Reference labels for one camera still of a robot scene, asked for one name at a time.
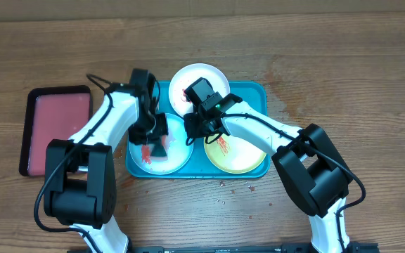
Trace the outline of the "green and pink sponge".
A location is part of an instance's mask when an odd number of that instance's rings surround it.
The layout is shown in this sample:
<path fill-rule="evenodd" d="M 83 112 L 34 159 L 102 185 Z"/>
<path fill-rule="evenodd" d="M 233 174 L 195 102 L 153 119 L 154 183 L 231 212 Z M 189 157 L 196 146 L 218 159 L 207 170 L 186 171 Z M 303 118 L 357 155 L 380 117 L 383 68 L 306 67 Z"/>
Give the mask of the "green and pink sponge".
<path fill-rule="evenodd" d="M 159 141 L 141 146 L 141 159 L 147 164 L 152 162 L 162 162 L 168 160 L 168 150 L 175 141 L 170 134 L 162 136 Z"/>

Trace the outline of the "light blue plate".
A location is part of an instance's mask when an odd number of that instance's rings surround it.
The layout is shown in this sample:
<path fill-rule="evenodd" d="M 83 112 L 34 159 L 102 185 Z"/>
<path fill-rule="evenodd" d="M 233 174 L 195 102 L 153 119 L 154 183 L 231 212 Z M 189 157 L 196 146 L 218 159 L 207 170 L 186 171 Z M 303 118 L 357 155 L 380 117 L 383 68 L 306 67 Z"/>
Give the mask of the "light blue plate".
<path fill-rule="evenodd" d="M 166 157 L 153 157 L 153 144 L 134 145 L 127 142 L 126 166 L 130 174 L 139 178 L 170 176 L 182 169 L 190 160 L 193 145 L 186 145 L 187 134 L 184 120 L 172 113 L 166 113 L 169 134 L 162 138 Z"/>

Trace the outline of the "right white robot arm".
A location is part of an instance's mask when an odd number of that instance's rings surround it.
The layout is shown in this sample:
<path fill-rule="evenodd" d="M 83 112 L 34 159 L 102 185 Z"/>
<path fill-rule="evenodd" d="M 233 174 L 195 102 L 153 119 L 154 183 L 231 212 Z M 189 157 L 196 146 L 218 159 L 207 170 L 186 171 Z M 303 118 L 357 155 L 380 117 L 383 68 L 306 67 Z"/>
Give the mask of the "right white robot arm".
<path fill-rule="evenodd" d="M 204 78 L 185 88 L 184 95 L 193 106 L 184 116 L 188 142 L 225 134 L 268 154 L 286 193 L 309 216 L 312 249 L 346 252 L 349 237 L 342 215 L 353 176 L 321 127 L 277 122 L 237 95 L 221 96 Z"/>

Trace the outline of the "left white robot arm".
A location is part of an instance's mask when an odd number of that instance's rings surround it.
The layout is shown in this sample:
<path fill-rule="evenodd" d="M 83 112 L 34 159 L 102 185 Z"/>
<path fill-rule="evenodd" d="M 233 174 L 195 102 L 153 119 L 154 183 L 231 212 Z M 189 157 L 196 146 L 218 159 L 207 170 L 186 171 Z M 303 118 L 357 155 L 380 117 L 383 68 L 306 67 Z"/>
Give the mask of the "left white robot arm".
<path fill-rule="evenodd" d="M 159 87 L 147 70 L 134 69 L 127 83 L 88 74 L 104 92 L 101 107 L 68 140 L 46 149 L 45 181 L 34 204 L 34 220 L 47 232 L 76 232 L 88 252 L 130 252 L 131 241 L 114 217 L 117 186 L 113 153 L 124 135 L 150 153 L 166 157 L 167 120 L 156 108 Z"/>

